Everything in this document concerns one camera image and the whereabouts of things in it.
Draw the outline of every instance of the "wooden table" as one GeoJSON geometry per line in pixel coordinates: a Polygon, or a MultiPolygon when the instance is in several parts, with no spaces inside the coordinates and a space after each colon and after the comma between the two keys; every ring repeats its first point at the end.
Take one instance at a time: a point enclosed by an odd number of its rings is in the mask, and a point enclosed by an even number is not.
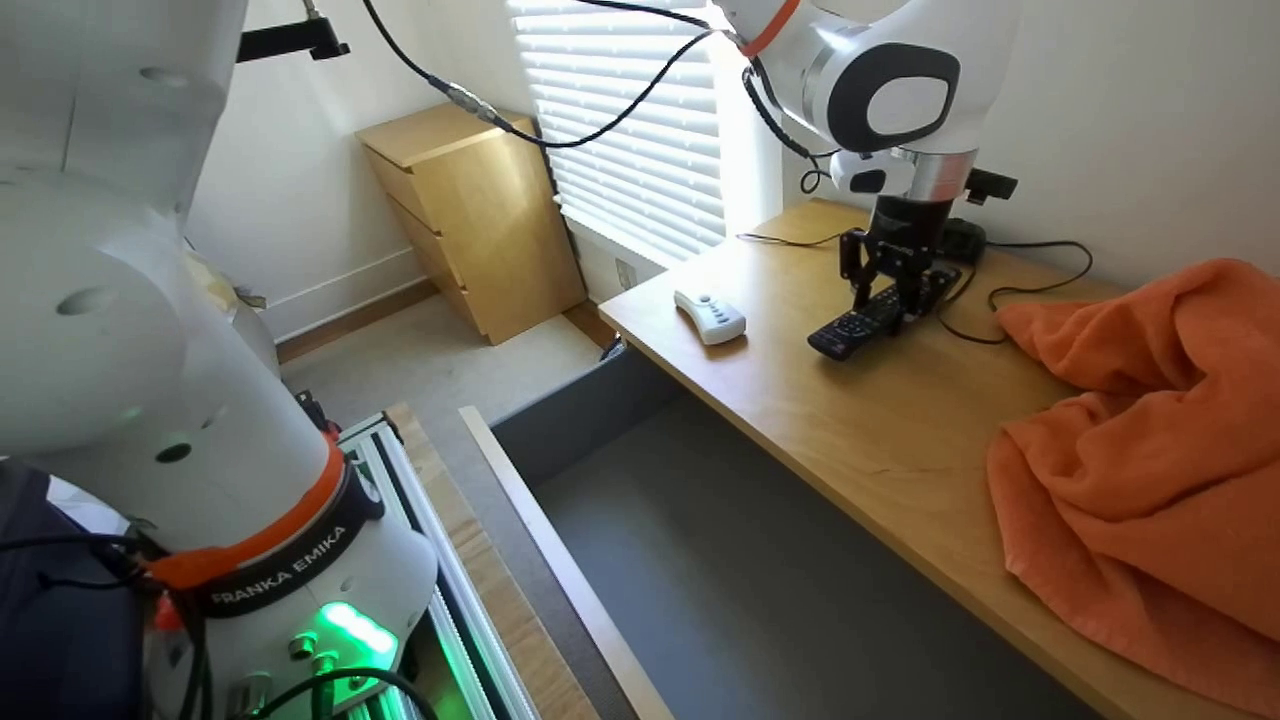
{"type": "MultiPolygon", "coordinates": [[[[752,238],[829,241],[851,225],[865,211],[806,205],[752,238]]],[[[952,321],[995,332],[985,287],[1056,278],[988,257],[952,321]]],[[[1070,388],[1015,348],[963,346],[933,321],[843,363],[821,362],[806,335],[840,312],[848,285],[836,278],[836,243],[768,241],[727,241],[604,306],[633,348],[1105,718],[1233,718],[1102,651],[1004,571],[985,453],[1004,419],[1042,414],[1070,388]],[[677,285],[723,292],[744,310],[750,339],[702,348],[677,317],[677,285]]]]}

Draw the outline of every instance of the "window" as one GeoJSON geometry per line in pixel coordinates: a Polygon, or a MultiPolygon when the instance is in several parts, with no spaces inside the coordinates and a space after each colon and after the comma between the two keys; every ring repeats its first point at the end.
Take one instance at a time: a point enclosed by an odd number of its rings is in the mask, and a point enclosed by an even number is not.
{"type": "MultiPolygon", "coordinates": [[[[706,0],[652,0],[706,13],[706,0]]],[[[694,36],[689,25],[566,0],[507,0],[540,133],[573,142],[611,120],[694,36]]],[[[658,263],[723,241],[719,116],[707,39],[595,145],[551,154],[560,208],[658,263]]]]}

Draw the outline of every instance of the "orange towel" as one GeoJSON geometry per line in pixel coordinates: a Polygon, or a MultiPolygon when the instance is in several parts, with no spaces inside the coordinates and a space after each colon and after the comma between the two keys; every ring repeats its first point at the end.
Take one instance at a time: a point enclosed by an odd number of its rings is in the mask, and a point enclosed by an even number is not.
{"type": "Polygon", "coordinates": [[[1214,261],[999,326],[1079,388],[988,453],[1004,570],[1116,656],[1280,718],[1280,280],[1214,261]]]}

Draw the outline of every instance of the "orange cloth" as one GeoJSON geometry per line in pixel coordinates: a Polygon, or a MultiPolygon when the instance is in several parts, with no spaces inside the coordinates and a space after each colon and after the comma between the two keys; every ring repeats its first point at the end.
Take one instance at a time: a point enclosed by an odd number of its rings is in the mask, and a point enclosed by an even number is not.
{"type": "Polygon", "coordinates": [[[999,326],[1079,388],[988,453],[1004,570],[1116,656],[1280,718],[1280,280],[1214,261],[999,326]]]}

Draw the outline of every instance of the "white wall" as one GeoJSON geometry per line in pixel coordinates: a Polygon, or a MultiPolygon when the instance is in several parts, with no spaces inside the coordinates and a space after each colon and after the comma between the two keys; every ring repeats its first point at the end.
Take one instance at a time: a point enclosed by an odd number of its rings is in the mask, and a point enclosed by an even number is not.
{"type": "MultiPolygon", "coordinates": [[[[451,74],[434,5],[379,0],[402,45],[451,74]]],[[[361,0],[322,0],[352,45],[345,61],[239,65],[213,142],[188,238],[231,285],[267,297],[277,339],[422,280],[357,133],[441,105],[391,61],[361,0]]],[[[250,28],[301,22],[296,0],[254,0],[250,28]]]]}
{"type": "Polygon", "coordinates": [[[1021,192],[961,211],[1004,241],[1079,238],[1112,280],[1203,257],[1280,273],[1277,32],[1277,0],[1024,0],[980,154],[1021,192]]]}

